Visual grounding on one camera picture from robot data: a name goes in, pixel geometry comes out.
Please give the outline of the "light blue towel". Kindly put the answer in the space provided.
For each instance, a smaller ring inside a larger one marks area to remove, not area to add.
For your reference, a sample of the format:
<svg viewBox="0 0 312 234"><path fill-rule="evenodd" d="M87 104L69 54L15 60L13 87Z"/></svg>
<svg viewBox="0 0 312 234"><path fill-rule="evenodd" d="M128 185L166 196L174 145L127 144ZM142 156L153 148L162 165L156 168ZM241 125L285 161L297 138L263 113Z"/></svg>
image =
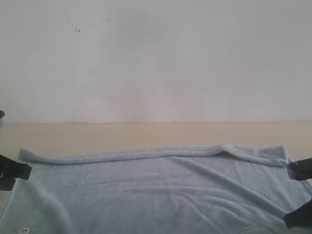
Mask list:
<svg viewBox="0 0 312 234"><path fill-rule="evenodd" d="M0 204L17 234L309 234L284 215L311 199L288 177L285 147L173 147L48 158L21 149L32 171Z"/></svg>

